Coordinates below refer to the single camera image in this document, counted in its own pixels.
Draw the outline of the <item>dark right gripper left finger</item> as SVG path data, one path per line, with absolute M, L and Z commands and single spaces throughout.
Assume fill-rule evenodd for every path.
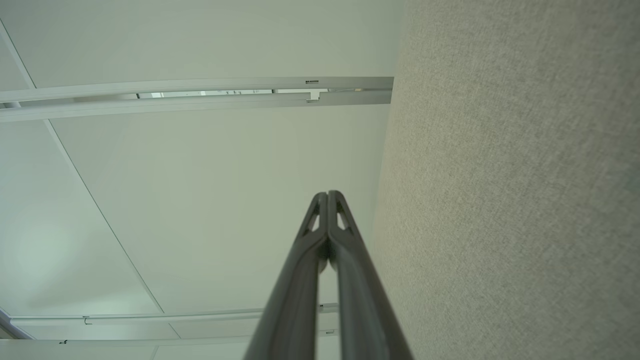
M 329 259 L 328 197 L 311 199 L 245 360 L 316 358 L 319 275 Z

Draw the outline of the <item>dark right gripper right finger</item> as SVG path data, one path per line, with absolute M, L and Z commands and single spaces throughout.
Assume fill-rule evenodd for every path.
M 354 216 L 338 190 L 328 193 L 328 240 L 338 278 L 342 359 L 412 360 Z

